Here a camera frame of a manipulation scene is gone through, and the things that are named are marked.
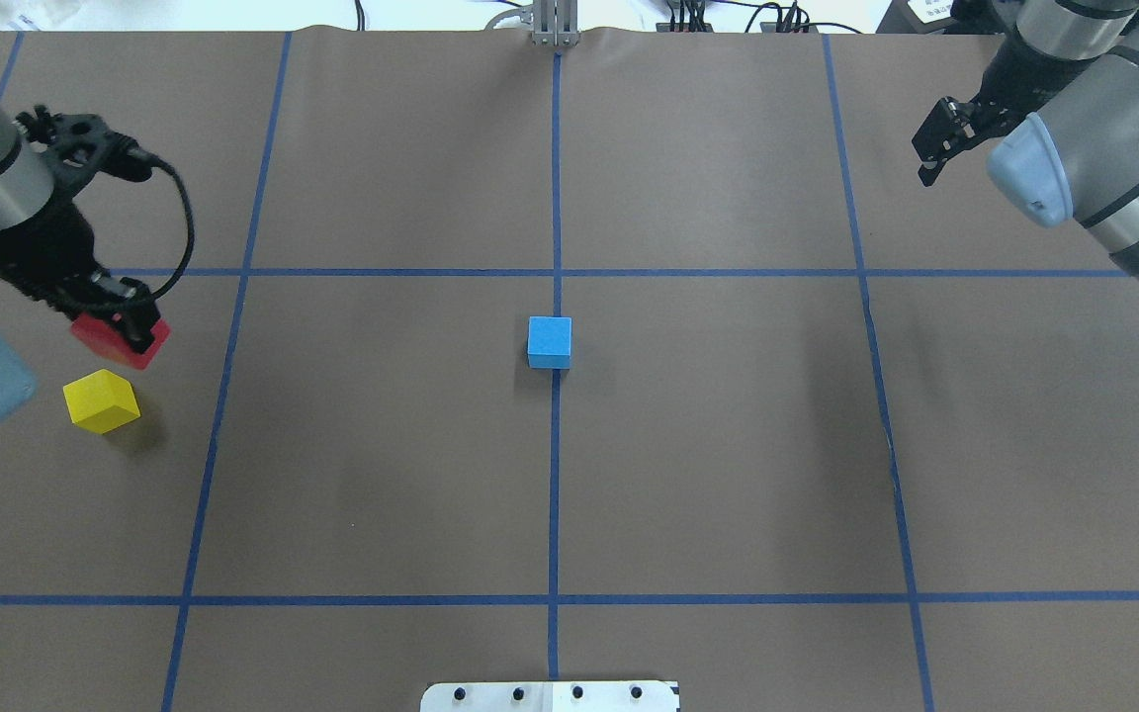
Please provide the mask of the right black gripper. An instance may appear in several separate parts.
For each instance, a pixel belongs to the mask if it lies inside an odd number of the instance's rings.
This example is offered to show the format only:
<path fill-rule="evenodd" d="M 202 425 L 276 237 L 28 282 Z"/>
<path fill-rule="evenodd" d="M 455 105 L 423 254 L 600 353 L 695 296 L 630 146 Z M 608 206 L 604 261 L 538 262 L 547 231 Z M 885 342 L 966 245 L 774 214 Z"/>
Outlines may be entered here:
<path fill-rule="evenodd" d="M 921 185 L 935 185 L 947 162 L 967 150 L 969 144 L 1009 134 L 1007 104 L 985 95 L 968 101 L 957 101 L 950 96 L 940 98 L 921 121 L 913 134 L 912 146 L 920 167 Z"/>

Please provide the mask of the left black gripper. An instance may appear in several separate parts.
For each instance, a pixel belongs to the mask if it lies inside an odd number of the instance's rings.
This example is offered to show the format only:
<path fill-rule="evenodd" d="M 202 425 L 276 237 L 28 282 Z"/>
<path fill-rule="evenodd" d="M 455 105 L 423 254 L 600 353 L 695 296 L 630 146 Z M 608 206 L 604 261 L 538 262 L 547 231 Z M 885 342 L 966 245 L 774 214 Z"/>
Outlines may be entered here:
<path fill-rule="evenodd" d="M 95 114 L 68 116 L 35 107 L 19 113 L 17 123 L 22 157 L 41 159 L 51 194 L 35 216 L 0 230 L 0 278 L 69 318 L 95 316 L 144 351 L 159 320 L 151 289 L 133 278 L 113 278 L 96 260 L 95 230 L 75 198 L 99 174 L 148 180 L 150 152 Z"/>

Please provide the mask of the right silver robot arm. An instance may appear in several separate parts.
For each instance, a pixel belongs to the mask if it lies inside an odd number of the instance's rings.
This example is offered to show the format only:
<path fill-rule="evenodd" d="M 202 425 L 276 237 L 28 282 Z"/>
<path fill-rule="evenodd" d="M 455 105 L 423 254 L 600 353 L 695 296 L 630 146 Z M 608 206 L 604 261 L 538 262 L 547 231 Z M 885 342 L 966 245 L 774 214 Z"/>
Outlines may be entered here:
<path fill-rule="evenodd" d="M 912 139 L 923 185 L 993 140 L 988 175 L 1039 226 L 1073 221 L 1139 283 L 1139 1 L 1025 1 L 968 101 Z"/>

